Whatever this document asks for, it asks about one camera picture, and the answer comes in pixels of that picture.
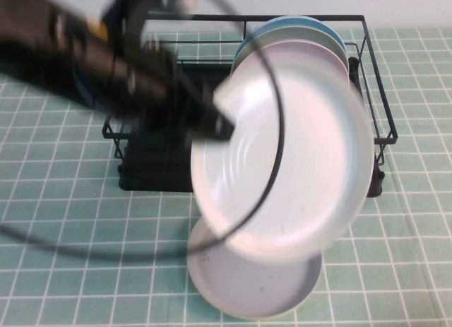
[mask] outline light blue plate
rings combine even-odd
[[[237,50],[237,53],[235,54],[235,57],[237,57],[237,55],[251,41],[252,38],[257,38],[260,35],[271,30],[274,30],[276,28],[294,25],[314,28],[330,35],[344,49],[344,52],[347,53],[345,44],[340,38],[340,36],[337,34],[337,32],[335,32],[333,29],[323,24],[319,20],[316,20],[315,18],[309,18],[307,16],[281,16],[279,18],[269,20],[267,23],[253,31],[252,32],[253,36],[246,37],[245,40],[240,44],[240,47]]]

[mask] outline stack of plates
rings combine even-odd
[[[373,139],[348,84],[345,46],[317,20],[276,18],[254,31],[282,94],[285,149],[268,198],[226,245],[188,258],[214,306],[261,319],[300,303],[320,273],[320,253],[347,229],[369,188]],[[236,123],[229,143],[194,143],[191,178],[203,216],[194,246],[222,236],[255,206],[278,146],[278,108],[268,72],[245,39],[232,75],[214,94]]]

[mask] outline rack leg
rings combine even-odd
[[[367,192],[368,198],[376,198],[381,195],[383,191],[384,172],[380,170],[378,165],[375,165],[374,172],[372,173],[372,179],[370,181],[369,191]]]

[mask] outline black wire dish rack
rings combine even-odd
[[[192,21],[222,21],[222,22],[240,22],[243,23],[244,34],[247,23],[266,22],[278,16],[220,16],[220,15],[196,15]],[[380,166],[385,163],[384,149],[386,145],[393,145],[398,139],[391,110],[386,99],[386,94],[381,82],[379,68],[375,59],[374,50],[371,45],[369,31],[364,16],[360,15],[340,15],[340,16],[310,16],[322,22],[358,22],[362,24],[364,39],[361,44],[355,42],[346,42],[345,45],[356,51],[357,57],[349,57],[350,73],[349,77],[353,85],[358,89],[363,101],[367,99],[369,112],[374,127],[375,162],[374,172],[369,185],[368,197],[379,196],[382,192],[382,183],[384,172]],[[172,14],[153,16],[153,20],[179,20]],[[168,44],[239,44],[241,40],[213,40],[213,41],[162,41]],[[383,136],[374,111],[369,84],[367,82],[364,64],[362,62],[363,54],[369,55],[372,70],[375,74],[376,83],[379,89],[379,97],[383,104],[385,119],[387,121],[383,126],[388,128],[388,134]],[[192,81],[201,89],[212,91],[230,74],[232,65],[231,59],[180,59],[179,65],[182,70],[188,74]],[[158,136],[150,138],[146,135],[149,129],[152,130],[152,124],[146,123],[146,120],[139,126],[129,126],[120,124],[119,130],[113,130],[111,118],[105,120],[102,128],[104,138],[112,139],[116,146],[114,156],[122,160],[118,166],[119,186],[124,190],[134,191],[165,191],[165,192],[192,192],[191,173],[190,173],[190,145],[181,137],[179,140],[168,144],[158,139]]]

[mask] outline table surface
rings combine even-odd
[[[362,30],[339,33],[363,37]],[[161,38],[220,36],[230,39]],[[185,260],[74,259],[0,236],[0,326],[452,326],[452,28],[373,29],[371,38],[400,138],[387,147],[383,194],[367,199],[347,234],[323,253],[319,282],[296,311],[266,322],[237,320],[203,300]],[[232,58],[236,48],[178,51]],[[368,53],[363,62],[387,133]],[[122,191],[103,117],[0,79],[5,224],[87,251],[186,245],[200,216],[191,194]]]

